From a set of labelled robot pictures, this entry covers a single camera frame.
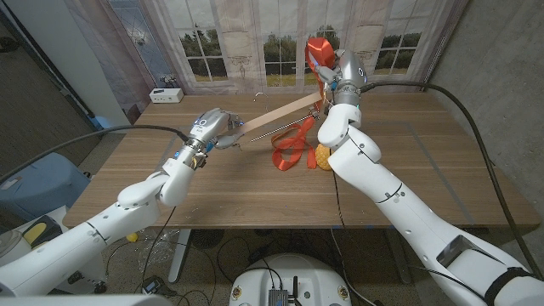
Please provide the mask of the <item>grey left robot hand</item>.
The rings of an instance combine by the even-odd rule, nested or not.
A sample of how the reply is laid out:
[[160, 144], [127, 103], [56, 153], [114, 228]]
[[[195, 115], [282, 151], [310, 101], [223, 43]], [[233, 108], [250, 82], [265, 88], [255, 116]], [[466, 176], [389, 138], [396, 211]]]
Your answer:
[[244, 135], [241, 131], [243, 125], [237, 113], [214, 108], [195, 120], [186, 144], [196, 150], [209, 150], [209, 145], [219, 150], [226, 149]]

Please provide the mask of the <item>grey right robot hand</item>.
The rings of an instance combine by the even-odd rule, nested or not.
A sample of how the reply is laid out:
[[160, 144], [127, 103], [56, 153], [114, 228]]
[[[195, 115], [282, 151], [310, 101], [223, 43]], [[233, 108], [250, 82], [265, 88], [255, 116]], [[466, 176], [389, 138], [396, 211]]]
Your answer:
[[316, 63], [318, 78], [331, 90], [334, 105], [360, 103], [361, 89], [366, 85], [367, 76], [359, 56], [346, 49], [333, 52], [332, 67]]

